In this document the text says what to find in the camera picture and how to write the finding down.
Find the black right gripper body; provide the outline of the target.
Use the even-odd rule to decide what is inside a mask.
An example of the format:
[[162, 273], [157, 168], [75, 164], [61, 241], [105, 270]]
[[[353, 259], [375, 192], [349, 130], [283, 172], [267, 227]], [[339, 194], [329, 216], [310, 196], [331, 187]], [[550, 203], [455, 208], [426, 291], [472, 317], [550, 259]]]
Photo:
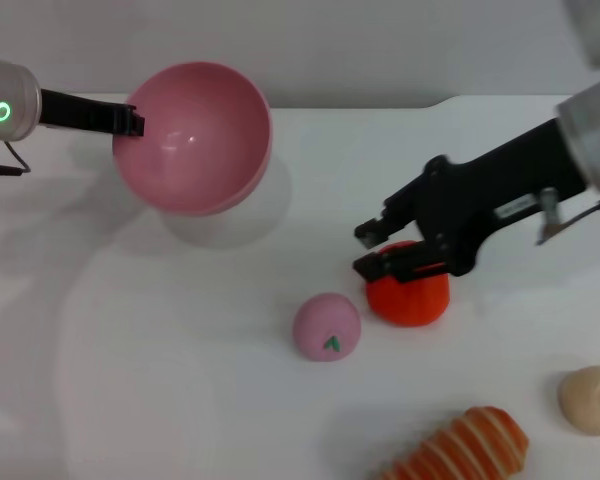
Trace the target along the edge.
[[385, 209], [411, 212], [423, 242], [439, 253], [449, 274], [476, 265], [480, 247], [497, 231], [539, 211], [538, 205], [507, 217], [498, 208], [554, 189], [566, 200], [586, 189], [557, 120], [549, 120], [466, 163], [438, 155], [422, 173], [389, 197]]

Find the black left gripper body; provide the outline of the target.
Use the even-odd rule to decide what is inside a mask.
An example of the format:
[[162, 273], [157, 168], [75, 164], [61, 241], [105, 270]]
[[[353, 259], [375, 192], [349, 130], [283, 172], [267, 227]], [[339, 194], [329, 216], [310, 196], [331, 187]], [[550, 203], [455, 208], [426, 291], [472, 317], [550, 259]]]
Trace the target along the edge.
[[50, 127], [112, 135], [130, 134], [130, 108], [124, 104], [41, 90], [39, 123]]

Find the pink plastic bowl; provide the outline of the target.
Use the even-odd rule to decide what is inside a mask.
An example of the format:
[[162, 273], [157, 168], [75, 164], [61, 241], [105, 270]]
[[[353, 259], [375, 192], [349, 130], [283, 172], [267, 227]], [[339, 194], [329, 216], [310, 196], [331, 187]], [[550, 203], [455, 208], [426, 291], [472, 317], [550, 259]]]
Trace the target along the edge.
[[269, 163], [273, 127], [260, 89], [230, 67], [168, 67], [127, 99], [145, 120], [141, 137], [112, 151], [130, 190], [167, 213], [207, 216], [249, 196]]

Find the pink toy peach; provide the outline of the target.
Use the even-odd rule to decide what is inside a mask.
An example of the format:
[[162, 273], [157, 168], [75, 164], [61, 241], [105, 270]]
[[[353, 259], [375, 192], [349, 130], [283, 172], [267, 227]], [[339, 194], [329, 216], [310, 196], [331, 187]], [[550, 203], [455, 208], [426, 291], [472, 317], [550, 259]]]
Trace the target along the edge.
[[344, 359], [361, 338], [361, 316], [344, 295], [316, 295], [299, 308], [292, 328], [299, 353], [314, 362]]

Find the orange red toy fruit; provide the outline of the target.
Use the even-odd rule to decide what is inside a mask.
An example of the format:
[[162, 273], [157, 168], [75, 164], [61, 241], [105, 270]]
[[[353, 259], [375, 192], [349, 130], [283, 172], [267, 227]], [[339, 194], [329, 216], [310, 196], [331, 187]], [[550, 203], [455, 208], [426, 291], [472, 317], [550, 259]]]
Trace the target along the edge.
[[438, 320], [450, 303], [447, 274], [400, 283], [384, 277], [365, 284], [365, 295], [371, 311], [398, 327], [424, 327]]

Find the orange striped toy bread loaf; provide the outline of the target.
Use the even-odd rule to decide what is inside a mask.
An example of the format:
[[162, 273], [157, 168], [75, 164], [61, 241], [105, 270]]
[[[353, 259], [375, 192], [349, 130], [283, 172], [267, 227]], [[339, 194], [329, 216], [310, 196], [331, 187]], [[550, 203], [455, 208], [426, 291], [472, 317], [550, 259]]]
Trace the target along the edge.
[[506, 411], [472, 407], [374, 480], [509, 480], [523, 471], [529, 445]]

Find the beige toy bun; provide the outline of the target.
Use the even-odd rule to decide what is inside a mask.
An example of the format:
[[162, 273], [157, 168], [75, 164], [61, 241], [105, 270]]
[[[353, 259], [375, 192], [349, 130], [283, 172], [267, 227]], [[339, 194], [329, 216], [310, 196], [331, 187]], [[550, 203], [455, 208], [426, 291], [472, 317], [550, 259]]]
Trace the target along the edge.
[[559, 385], [558, 400], [565, 419], [576, 430], [600, 436], [600, 366], [569, 373]]

